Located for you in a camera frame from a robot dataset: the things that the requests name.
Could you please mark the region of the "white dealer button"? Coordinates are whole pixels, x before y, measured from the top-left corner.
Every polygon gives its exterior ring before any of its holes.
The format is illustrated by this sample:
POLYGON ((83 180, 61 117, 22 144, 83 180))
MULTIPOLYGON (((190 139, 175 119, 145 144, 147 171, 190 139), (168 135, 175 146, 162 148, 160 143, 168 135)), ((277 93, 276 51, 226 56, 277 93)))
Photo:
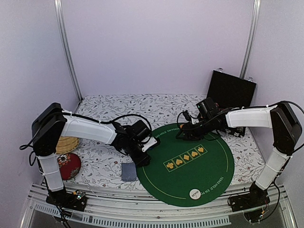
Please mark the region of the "white dealer button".
POLYGON ((198 200, 201 198, 201 191, 199 189, 191 189, 189 196, 192 200, 198 200))

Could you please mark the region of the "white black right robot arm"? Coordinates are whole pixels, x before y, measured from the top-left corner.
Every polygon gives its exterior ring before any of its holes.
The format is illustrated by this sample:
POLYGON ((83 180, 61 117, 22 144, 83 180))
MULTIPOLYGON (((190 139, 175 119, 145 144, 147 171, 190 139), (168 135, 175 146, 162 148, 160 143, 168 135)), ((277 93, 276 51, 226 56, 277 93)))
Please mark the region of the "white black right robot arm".
POLYGON ((293 102, 280 101, 267 106, 233 107, 219 109, 210 98, 197 103, 200 115, 193 118, 183 111, 187 120, 178 124, 176 139, 198 141, 214 130, 238 127, 264 127, 273 131, 273 151, 258 178, 251 184, 248 194, 232 196, 228 204, 232 211, 251 209, 270 202, 268 188, 275 185, 276 179, 283 172, 302 135, 302 126, 291 108, 293 102))

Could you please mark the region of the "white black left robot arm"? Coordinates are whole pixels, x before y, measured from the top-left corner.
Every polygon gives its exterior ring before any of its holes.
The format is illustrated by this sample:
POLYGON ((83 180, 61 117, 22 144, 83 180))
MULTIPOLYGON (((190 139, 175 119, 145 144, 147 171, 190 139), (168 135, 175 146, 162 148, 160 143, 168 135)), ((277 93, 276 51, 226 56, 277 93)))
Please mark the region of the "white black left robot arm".
POLYGON ((151 160, 147 150, 156 146, 158 140, 152 136, 148 120, 143 116, 139 118, 132 125, 121 125, 118 122, 120 117, 104 122, 65 111, 59 103, 52 103, 32 123, 32 138, 19 149, 32 148, 47 184, 49 203, 74 209, 78 204, 85 206, 86 198, 66 191, 55 155, 60 137, 102 142, 118 152, 125 152, 135 166, 143 167, 149 165, 151 160))

